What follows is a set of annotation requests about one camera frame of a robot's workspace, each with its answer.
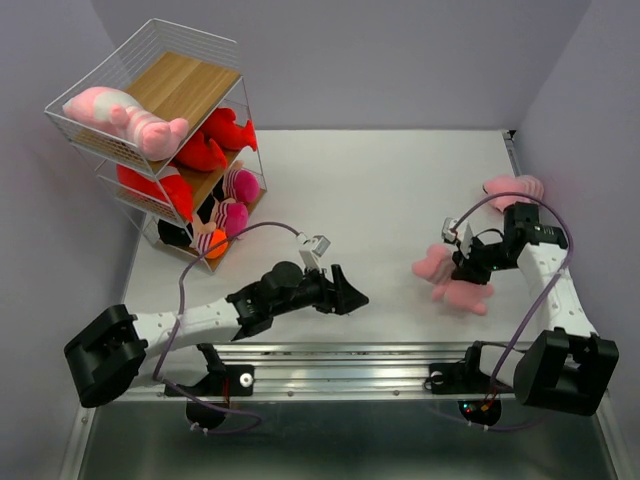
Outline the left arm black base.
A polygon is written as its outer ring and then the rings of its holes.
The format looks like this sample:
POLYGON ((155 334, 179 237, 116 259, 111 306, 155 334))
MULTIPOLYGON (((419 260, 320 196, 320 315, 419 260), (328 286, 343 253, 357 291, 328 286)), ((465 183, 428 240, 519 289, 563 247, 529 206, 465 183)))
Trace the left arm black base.
POLYGON ((188 400, 185 407, 186 418, 190 430, 209 435, 233 435, 248 432, 260 426, 263 418, 254 412, 239 410, 231 406, 232 392, 251 390, 252 385, 242 383, 243 378, 253 377, 253 367, 227 366, 220 358, 218 351, 211 344, 196 345, 206 365, 206 374, 193 385, 183 385, 172 380, 163 380, 165 392, 188 400), (232 429, 221 426, 232 416, 251 419, 252 422, 232 429))

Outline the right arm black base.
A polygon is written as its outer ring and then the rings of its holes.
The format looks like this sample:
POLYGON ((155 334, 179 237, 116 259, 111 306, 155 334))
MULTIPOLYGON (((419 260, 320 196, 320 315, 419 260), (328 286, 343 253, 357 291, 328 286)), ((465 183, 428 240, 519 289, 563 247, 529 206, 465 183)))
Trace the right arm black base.
POLYGON ((504 343, 475 341, 465 351, 462 359, 453 363, 431 363, 429 375, 423 382, 423 388, 434 395, 480 394, 479 399, 463 398, 457 401, 459 413, 455 416, 435 410, 444 418, 459 421, 468 427, 485 432, 506 433, 515 431, 515 427, 497 426, 502 415, 500 394, 512 393, 513 388, 501 380, 490 385, 490 376, 480 370, 480 360, 488 359, 490 353, 501 355, 507 347, 504 343))

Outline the boy doll pink hat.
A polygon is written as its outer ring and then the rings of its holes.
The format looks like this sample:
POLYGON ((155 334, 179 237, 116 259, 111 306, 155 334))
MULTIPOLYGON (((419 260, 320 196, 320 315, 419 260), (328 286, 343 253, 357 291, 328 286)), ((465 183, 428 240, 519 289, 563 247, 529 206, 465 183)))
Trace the boy doll pink hat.
POLYGON ((212 196, 219 201, 232 199, 236 202, 250 204, 261 192, 256 176, 244 168, 241 160, 235 161, 224 173, 212 191, 212 196))
POLYGON ((231 198, 219 201, 209 197, 193 218, 193 226, 199 234, 220 230, 227 237, 232 237, 247 226, 248 218, 248 210, 243 203, 231 198))

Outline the red shark plush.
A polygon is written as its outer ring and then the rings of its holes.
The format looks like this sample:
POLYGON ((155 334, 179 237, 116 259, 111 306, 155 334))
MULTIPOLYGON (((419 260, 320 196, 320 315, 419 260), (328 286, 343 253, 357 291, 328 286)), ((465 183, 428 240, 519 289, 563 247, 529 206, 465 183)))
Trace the red shark plush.
POLYGON ((187 222, 193 220, 193 189, 173 163, 160 172, 157 181, 123 165, 116 167, 116 174, 124 186, 160 201, 169 200, 187 222))
POLYGON ((248 120, 244 126, 238 125, 236 113, 231 108, 216 108, 203 122, 200 130, 225 150, 241 151, 249 147, 252 151, 257 151, 257 139, 252 121, 248 120))

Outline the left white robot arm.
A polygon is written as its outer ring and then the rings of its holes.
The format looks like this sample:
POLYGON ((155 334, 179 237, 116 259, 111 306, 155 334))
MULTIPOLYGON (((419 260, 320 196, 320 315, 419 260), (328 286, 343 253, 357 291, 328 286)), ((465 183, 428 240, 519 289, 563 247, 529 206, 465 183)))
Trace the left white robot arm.
POLYGON ((368 302, 338 264, 325 272, 281 261, 259 280, 201 306, 138 314, 110 306, 65 345, 64 356, 81 405, 95 408, 157 383, 171 351, 250 338, 270 329, 277 316, 307 307, 347 315, 368 302))

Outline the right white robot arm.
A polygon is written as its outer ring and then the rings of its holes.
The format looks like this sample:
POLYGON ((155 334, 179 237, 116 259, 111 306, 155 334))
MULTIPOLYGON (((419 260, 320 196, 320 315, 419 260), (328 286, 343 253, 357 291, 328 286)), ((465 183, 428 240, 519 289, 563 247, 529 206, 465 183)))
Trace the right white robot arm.
POLYGON ((474 286, 499 271, 519 271, 533 303, 504 347, 482 346, 460 366, 463 384, 506 388, 525 406, 591 416, 619 360, 612 340, 587 318, 569 271, 574 242, 568 226, 540 220, 541 201, 517 201, 503 211, 500 241, 482 242, 465 216, 445 220, 441 237, 454 246, 452 277, 474 286))

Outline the red whale plush back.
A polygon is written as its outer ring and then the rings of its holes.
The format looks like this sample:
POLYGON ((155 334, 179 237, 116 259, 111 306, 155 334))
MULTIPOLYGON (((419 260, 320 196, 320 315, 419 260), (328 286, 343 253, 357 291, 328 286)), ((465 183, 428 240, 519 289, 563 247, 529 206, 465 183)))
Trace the red whale plush back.
POLYGON ((182 146, 175 155, 175 161, 199 172, 212 172, 228 166, 222 148, 201 131, 196 131, 182 146))

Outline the boy doll black hair orange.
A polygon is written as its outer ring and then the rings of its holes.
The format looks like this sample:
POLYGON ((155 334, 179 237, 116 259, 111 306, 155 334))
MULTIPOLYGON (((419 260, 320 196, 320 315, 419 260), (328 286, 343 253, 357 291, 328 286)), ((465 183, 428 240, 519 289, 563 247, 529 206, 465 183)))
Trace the boy doll black hair orange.
POLYGON ((208 233, 195 232, 191 247, 199 254, 205 253, 207 260, 215 260, 226 252, 228 248, 227 236, 220 229, 208 233))

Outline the pink frog plush striped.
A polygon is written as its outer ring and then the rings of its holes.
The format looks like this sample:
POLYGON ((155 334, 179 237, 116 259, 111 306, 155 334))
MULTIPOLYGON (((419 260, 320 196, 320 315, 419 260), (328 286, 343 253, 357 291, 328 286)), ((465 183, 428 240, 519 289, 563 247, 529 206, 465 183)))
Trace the pink frog plush striped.
POLYGON ((62 109, 71 120, 134 144, 153 162, 171 158, 189 132, 186 119, 163 120, 128 93, 110 87, 90 87, 62 109))

